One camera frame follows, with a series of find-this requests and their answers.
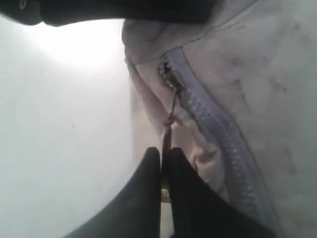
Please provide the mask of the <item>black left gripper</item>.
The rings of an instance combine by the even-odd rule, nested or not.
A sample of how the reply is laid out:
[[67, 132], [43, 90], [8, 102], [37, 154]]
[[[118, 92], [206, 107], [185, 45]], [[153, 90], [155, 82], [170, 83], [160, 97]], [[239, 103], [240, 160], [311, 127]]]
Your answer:
[[29, 26], [63, 26], [101, 19], [202, 23], [213, 0], [1, 0], [0, 13]]

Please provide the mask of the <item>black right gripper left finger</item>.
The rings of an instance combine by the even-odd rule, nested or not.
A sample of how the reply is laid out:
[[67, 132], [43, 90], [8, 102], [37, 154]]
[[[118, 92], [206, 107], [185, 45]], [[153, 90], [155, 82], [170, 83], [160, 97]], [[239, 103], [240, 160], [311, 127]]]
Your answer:
[[158, 238], [160, 236], [160, 154], [149, 147], [120, 193], [69, 238]]

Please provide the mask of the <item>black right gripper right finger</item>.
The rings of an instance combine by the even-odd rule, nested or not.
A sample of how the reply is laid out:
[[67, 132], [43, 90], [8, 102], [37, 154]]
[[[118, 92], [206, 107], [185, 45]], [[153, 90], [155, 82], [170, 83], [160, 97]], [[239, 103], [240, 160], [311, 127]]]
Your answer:
[[168, 153], [175, 238], [273, 238], [275, 234], [222, 200], [194, 171], [180, 148]]

